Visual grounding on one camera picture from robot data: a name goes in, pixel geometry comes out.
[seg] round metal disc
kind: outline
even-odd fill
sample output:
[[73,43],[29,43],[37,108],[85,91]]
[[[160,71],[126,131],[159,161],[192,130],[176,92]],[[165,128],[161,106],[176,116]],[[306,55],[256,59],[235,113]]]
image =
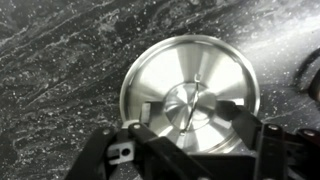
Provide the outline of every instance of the round metal disc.
[[203,35],[161,41],[132,65],[123,82],[123,121],[139,119],[186,152],[227,152],[239,138],[215,113],[234,101],[257,114],[259,87],[249,61],[225,42]]

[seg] granite countertop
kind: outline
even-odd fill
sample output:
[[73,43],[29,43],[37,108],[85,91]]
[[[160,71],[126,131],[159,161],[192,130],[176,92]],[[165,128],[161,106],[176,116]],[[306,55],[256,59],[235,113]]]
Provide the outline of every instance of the granite countertop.
[[[305,93],[320,67],[319,8],[317,0],[1,1],[0,177],[62,179],[94,129],[120,127],[130,65],[182,34],[217,37],[249,59],[263,122],[319,130],[320,105]],[[127,165],[117,176],[134,178]]]

